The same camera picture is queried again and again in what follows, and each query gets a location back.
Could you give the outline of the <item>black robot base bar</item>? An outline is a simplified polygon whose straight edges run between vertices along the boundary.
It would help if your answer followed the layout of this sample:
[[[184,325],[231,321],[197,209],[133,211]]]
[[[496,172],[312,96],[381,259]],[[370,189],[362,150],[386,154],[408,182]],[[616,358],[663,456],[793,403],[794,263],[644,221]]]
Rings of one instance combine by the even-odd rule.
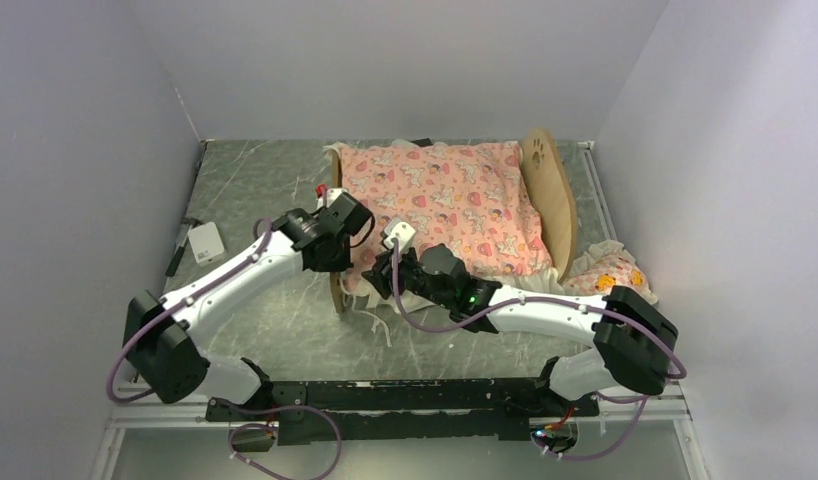
[[[277,381],[235,411],[211,399],[212,423],[276,422],[282,446],[354,440],[494,437],[522,441],[544,421],[597,416],[596,400],[564,400],[532,378]]]

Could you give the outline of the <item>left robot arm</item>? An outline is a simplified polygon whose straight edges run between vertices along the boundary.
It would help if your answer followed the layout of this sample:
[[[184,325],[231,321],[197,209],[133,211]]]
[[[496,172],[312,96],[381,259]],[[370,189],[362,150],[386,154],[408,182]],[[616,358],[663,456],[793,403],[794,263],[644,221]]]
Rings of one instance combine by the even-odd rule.
[[[204,277],[162,297],[145,291],[127,311],[119,361],[147,383],[148,395],[174,404],[192,394],[233,407],[249,420],[273,404],[269,375],[247,358],[217,356],[208,343],[226,321],[267,289],[304,271],[342,273],[352,239],[369,236],[372,212],[341,188],[328,190],[312,212],[291,209],[253,227],[254,241]]]

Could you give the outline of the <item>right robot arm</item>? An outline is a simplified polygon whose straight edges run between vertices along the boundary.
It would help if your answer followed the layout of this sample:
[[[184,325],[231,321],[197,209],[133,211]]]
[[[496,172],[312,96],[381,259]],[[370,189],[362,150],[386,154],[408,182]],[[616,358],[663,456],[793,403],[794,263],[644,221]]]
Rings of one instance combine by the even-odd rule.
[[[687,374],[674,352],[677,328],[629,287],[587,296],[523,290],[470,274],[444,245],[422,255],[394,245],[362,277],[397,304],[411,293],[444,308],[450,330],[526,332],[586,346],[583,353],[549,360],[540,374],[536,401],[549,415],[615,386],[657,396]]]

